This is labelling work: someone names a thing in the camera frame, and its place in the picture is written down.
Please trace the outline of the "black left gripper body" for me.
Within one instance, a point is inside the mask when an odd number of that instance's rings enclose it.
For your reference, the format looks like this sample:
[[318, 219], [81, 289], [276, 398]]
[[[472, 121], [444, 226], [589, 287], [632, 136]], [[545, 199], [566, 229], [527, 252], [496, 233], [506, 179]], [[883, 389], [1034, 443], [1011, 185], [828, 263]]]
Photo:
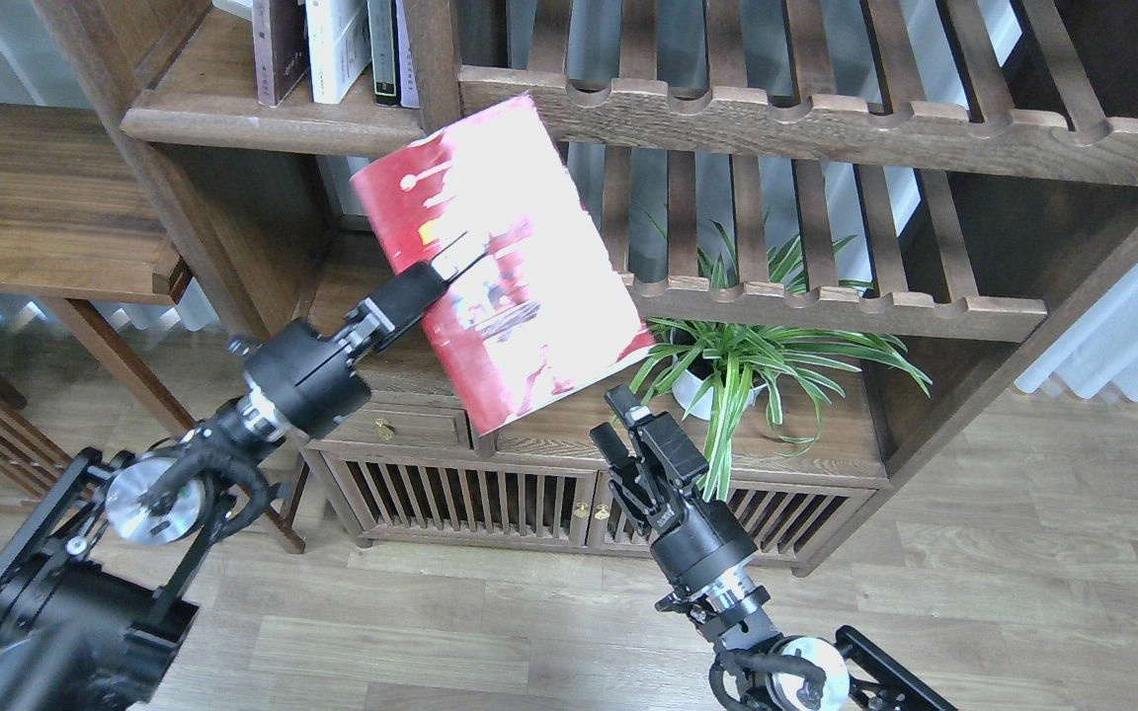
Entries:
[[294, 320], [264, 344], [231, 339], [228, 347], [244, 358], [248, 386], [236, 420], [259, 440], [280, 440], [288, 431], [312, 439], [332, 432], [370, 399], [354, 364], [387, 350], [447, 288], [431, 262], [419, 262], [360, 301], [333, 336]]

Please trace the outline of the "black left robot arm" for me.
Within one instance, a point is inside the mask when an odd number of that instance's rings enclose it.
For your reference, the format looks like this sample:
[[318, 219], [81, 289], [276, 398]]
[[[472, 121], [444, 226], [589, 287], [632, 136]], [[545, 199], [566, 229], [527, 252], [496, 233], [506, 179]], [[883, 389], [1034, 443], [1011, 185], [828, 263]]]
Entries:
[[486, 256], [465, 233], [397, 272], [321, 336], [296, 320], [236, 338], [247, 392], [175, 444], [73, 458], [0, 552], [0, 710], [125, 710], [149, 701], [193, 627], [185, 590], [216, 544], [289, 495], [263, 460], [327, 435], [370, 399], [356, 364], [423, 319]]

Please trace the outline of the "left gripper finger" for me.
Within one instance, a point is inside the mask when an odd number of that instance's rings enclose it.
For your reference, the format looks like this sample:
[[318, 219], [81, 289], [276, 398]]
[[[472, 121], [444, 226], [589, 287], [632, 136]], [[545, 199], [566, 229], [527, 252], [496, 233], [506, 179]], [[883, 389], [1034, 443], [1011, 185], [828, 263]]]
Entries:
[[488, 255], [489, 235], [483, 231], [465, 231], [432, 256], [431, 268], [444, 282], [454, 282], [478, 261]]

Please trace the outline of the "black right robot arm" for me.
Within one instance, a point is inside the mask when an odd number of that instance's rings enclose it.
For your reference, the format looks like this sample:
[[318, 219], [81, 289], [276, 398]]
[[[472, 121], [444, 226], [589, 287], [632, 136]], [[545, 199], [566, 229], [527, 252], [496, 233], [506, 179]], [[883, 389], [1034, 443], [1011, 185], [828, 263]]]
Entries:
[[655, 607], [685, 615], [714, 647], [708, 683], [727, 710], [948, 710], [951, 702], [852, 626], [835, 639], [781, 634], [747, 564], [756, 544], [721, 501], [706, 501], [696, 482], [708, 472], [698, 446], [668, 414], [652, 414], [626, 386], [607, 402], [627, 428], [591, 432], [610, 468], [610, 490], [636, 531], [649, 535], [652, 559], [670, 592]]

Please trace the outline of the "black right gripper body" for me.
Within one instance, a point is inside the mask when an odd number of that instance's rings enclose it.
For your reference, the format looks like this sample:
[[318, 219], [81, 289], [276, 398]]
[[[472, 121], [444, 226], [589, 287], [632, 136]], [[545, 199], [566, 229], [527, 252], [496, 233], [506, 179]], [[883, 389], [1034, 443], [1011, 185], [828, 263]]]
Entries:
[[750, 613], [760, 604], [747, 574], [756, 544], [721, 501], [696, 490], [708, 463], [679, 424], [651, 415], [627, 428], [635, 450], [620, 471], [610, 469], [610, 489], [633, 529], [652, 535], [652, 559], [673, 587], [660, 611]]

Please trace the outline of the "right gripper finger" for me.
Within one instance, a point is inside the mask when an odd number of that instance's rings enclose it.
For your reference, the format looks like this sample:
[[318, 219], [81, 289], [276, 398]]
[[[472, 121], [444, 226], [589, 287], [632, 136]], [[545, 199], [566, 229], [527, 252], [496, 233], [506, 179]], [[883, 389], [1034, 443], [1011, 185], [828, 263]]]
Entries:
[[596, 449], [605, 458], [607, 464], [613, 471], [627, 468], [630, 463], [629, 450], [622, 444], [620, 437], [615, 431], [615, 427], [609, 423], [601, 423], [591, 428], [589, 437], [595, 443]]
[[605, 392], [605, 400], [625, 428], [635, 428], [651, 416], [646, 405], [626, 385], [618, 385]]

